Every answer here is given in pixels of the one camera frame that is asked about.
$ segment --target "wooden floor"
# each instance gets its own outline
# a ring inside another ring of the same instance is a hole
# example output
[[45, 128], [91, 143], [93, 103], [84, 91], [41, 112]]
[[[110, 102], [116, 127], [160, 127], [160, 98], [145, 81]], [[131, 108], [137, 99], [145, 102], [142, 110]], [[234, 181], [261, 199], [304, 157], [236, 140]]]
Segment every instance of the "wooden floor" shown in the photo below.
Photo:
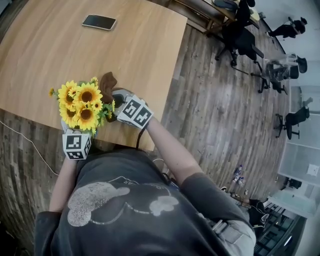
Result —
[[[15, 0], [22, 5], [25, 0]], [[14, 15], [17, 10], [10, 10]], [[0, 24], [10, 24], [10, 12]], [[281, 53], [266, 37], [265, 26], [248, 29], [256, 36], [257, 47], [266, 57]], [[0, 29], [0, 38], [6, 29]], [[275, 138], [275, 114], [289, 111], [289, 97], [270, 89], [258, 94], [258, 78], [242, 74], [229, 65], [226, 53], [214, 59], [222, 44], [187, 26], [166, 101], [162, 124], [178, 138], [218, 186], [247, 198], [265, 200], [282, 186], [275, 182], [285, 135]], [[238, 68], [257, 72], [245, 56]], [[59, 171], [64, 153], [62, 132], [0, 110], [0, 120], [34, 141], [48, 164]], [[97, 142], [102, 148], [108, 143]], [[245, 186], [231, 182], [233, 172], [243, 165]], [[48, 209], [57, 177], [50, 172], [30, 142], [0, 124], [0, 220], [18, 238], [20, 245], [33, 250], [34, 220]]]

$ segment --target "baseboard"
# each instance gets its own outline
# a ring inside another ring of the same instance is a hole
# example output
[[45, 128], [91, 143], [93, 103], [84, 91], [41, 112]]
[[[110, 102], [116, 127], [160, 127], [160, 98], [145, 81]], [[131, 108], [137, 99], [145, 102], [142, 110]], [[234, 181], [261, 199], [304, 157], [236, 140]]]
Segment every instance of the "baseboard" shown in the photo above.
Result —
[[[260, 19], [260, 21], [268, 28], [269, 31], [272, 31], [272, 29], [269, 27], [268, 23], [266, 23], [266, 21], [264, 19]], [[273, 37], [273, 40], [276, 40], [277, 43], [280, 45], [281, 50], [283, 51], [284, 54], [286, 54], [285, 49], [282, 47], [280, 41], [278, 40], [278, 38]]]

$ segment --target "black pants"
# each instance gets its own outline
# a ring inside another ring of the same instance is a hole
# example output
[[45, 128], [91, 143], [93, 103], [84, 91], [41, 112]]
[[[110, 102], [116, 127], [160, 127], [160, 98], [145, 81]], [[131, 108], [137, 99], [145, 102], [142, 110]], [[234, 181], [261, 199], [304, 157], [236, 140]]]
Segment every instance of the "black pants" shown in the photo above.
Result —
[[269, 33], [271, 37], [283, 36], [284, 38], [291, 37], [294, 38], [296, 32], [291, 25], [281, 25], [275, 31]]

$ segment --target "person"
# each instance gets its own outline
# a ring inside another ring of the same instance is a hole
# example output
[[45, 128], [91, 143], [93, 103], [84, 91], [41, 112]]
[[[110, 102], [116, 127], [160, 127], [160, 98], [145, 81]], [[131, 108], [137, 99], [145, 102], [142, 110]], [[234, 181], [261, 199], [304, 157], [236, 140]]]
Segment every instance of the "person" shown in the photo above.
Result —
[[296, 35], [301, 35], [306, 32], [306, 25], [308, 24], [307, 20], [303, 17], [300, 20], [292, 20], [288, 18], [290, 25], [283, 24], [278, 27], [275, 31], [266, 32], [270, 37], [283, 36], [283, 38], [296, 38]]
[[154, 117], [146, 130], [179, 190], [141, 150], [65, 159], [36, 216], [36, 256], [253, 255], [255, 233], [231, 198]]
[[265, 212], [264, 204], [257, 199], [242, 199], [241, 196], [235, 193], [230, 193], [230, 196], [250, 222], [258, 239], [264, 232], [265, 224], [269, 218], [269, 214]]

